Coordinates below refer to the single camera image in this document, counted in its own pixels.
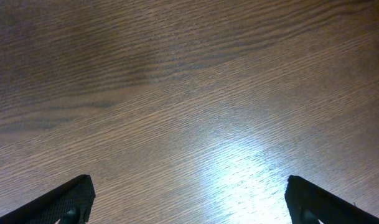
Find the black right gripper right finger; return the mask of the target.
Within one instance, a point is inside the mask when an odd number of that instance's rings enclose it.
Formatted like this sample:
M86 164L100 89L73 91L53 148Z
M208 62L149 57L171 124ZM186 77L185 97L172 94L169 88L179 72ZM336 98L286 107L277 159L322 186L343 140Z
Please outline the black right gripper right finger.
M292 224L379 224L379 218L300 176L289 176L284 198Z

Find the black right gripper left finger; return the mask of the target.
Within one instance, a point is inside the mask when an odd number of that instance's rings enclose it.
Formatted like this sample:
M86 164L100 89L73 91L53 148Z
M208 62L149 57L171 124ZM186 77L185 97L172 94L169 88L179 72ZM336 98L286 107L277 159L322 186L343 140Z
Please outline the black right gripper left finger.
M0 224L86 224L95 197L91 177L82 174L0 217Z

